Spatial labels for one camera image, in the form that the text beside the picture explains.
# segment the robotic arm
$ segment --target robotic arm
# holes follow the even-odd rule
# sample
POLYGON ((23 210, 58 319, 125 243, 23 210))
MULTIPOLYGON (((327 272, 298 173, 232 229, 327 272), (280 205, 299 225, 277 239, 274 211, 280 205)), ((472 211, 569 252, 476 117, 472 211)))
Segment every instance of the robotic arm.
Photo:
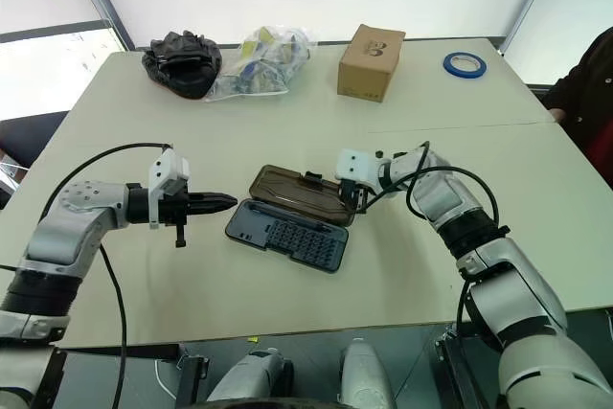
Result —
POLYGON ((187 216, 237 204, 222 193, 189 193, 189 166, 166 149, 140 184, 84 181, 68 184, 55 208, 36 227, 0 306, 0 408, 51 407, 65 352, 60 340, 79 285, 110 230, 130 223, 176 227, 175 245, 186 245, 187 216))
MULTIPOLYGON (((424 147, 393 159, 344 149, 336 177, 344 193, 378 194, 418 170, 424 147)), ((449 167, 427 151, 423 169, 449 167)), ((411 197, 472 285, 466 310, 482 336, 502 352, 500 394, 510 408, 613 407, 613 392, 587 354, 566 336, 566 315, 552 288, 517 244, 484 212, 452 171, 420 175, 411 197)))

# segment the brown translucent lid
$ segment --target brown translucent lid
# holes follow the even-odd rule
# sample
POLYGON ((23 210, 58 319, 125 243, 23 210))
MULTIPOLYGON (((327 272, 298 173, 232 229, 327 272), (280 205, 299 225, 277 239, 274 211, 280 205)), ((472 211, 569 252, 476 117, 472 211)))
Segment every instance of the brown translucent lid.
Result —
POLYGON ((251 184, 249 193, 257 200, 330 224, 347 226, 353 221, 353 212, 339 196, 339 185, 322 179, 320 174, 302 175, 266 165, 251 184))

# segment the tape roll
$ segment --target tape roll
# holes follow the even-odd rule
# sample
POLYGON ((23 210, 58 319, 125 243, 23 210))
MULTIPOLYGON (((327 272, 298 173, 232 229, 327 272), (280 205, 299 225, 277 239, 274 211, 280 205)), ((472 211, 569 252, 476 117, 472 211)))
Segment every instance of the tape roll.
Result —
POLYGON ((450 53, 449 55, 444 57, 443 67, 444 70, 447 71, 449 74, 456 77, 461 77, 462 79, 476 79, 478 77, 481 77, 488 69, 488 65, 485 61, 483 61, 478 56, 467 52, 450 53), (465 71, 464 69, 456 67, 453 62, 454 60, 457 61, 459 59, 472 62, 477 67, 477 69, 475 69, 474 71, 465 71))

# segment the floor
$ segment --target floor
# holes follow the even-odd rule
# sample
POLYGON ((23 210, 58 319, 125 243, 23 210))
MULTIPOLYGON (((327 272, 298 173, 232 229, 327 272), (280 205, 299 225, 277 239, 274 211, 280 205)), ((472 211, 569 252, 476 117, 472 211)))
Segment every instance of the floor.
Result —
MULTIPOLYGON (((610 382, 613 382, 613 340, 603 310, 571 313, 570 335, 592 356, 610 382)), ((430 364, 434 340, 444 326, 359 329, 312 334, 219 340, 187 344, 191 354, 211 359, 209 375, 200 387, 200 399, 236 362, 255 348, 275 347, 294 362, 296 397, 335 401, 339 390, 340 352, 354 337, 363 337, 377 350, 397 399, 398 409, 442 409, 430 364)), ((466 354, 493 407, 497 395, 497 353, 477 339, 466 341, 466 354)), ((65 376, 57 396, 56 409, 107 407, 113 398, 118 359, 89 354, 70 354, 65 376)), ((160 377, 175 391, 179 372, 170 363, 159 363, 160 377)), ((123 409, 171 409, 174 401, 160 388, 154 363, 147 359, 128 359, 123 409)))

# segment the dark jacket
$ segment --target dark jacket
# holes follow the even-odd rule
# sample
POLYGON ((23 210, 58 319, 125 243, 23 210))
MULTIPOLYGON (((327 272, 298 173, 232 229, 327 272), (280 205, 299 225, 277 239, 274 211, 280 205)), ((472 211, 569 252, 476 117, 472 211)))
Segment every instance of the dark jacket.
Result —
POLYGON ((581 61, 543 99, 566 112, 562 127, 585 153, 613 120, 613 28, 600 34, 581 61))

